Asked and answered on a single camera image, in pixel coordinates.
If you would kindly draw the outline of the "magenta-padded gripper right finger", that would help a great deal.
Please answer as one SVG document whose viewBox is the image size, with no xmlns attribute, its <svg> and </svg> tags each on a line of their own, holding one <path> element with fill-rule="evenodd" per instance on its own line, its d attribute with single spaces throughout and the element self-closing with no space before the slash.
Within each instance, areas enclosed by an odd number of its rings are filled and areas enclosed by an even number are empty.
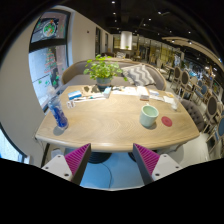
<svg viewBox="0 0 224 224">
<path fill-rule="evenodd" d="M 168 154 L 159 155 L 136 143 L 133 144 L 133 155 L 145 185 L 182 169 Z"/>
</svg>

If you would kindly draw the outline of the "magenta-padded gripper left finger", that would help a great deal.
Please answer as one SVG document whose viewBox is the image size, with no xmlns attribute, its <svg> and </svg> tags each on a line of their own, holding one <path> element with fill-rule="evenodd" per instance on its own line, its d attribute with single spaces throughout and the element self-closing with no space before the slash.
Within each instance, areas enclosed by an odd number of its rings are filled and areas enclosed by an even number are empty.
<svg viewBox="0 0 224 224">
<path fill-rule="evenodd" d="M 55 156 L 42 169 L 79 185 L 82 181 L 90 155 L 91 144 L 88 143 L 65 156 Z"/>
</svg>

